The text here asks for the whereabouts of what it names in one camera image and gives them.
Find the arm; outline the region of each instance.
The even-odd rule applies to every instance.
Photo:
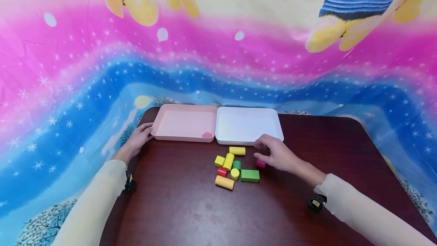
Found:
[[[130,159],[153,136],[152,123],[136,128],[126,144],[102,168],[85,189],[52,246],[99,245],[106,220],[126,184],[126,169]]]
[[[259,160],[305,180],[314,192],[327,197],[325,207],[377,246],[435,246],[428,238],[405,221],[357,191],[333,174],[325,174],[299,159],[281,140],[263,135],[256,148],[270,149],[270,156],[255,153]]]

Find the white circle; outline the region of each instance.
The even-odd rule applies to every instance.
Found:
[[[168,31],[166,28],[159,28],[158,32],[156,33],[156,36],[158,37],[159,42],[166,41],[168,39]]]
[[[50,27],[55,27],[57,22],[55,17],[51,13],[43,13],[44,21],[49,25]]]
[[[244,38],[244,32],[242,32],[241,30],[236,32],[236,34],[235,34],[236,41],[241,41],[241,40],[243,40],[243,38]]]

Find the tree illustration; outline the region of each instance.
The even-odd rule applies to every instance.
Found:
[[[130,135],[132,135],[132,132],[134,131],[134,127],[132,125],[127,126],[126,129],[124,129],[123,133],[120,137],[120,147],[124,146],[124,144],[129,139]]]
[[[284,114],[291,114],[291,115],[308,115],[307,111],[304,110],[293,110],[293,111],[284,111]]]
[[[432,208],[429,207],[423,194],[413,188],[407,180],[400,180],[400,183],[426,222],[431,224],[434,220],[434,211],[432,211]]]
[[[155,97],[155,98],[153,98],[152,103],[153,103],[153,105],[155,107],[161,107],[162,105],[165,105],[167,103],[175,104],[175,103],[178,103],[178,102],[176,102],[175,100],[173,100],[173,99],[171,99],[169,97],[162,96],[162,97]]]
[[[76,202],[77,199],[58,203],[29,220],[15,246],[51,245]]]

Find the pink tray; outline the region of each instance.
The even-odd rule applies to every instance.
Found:
[[[212,142],[215,136],[215,106],[165,104],[153,123],[157,140]]]

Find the beige sleeve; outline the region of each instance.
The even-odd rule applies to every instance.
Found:
[[[331,214],[376,246],[435,246],[405,221],[334,174],[328,174],[314,192],[327,197],[325,207]]]
[[[126,184],[126,163],[107,161],[67,216],[52,246],[99,245],[106,220]]]

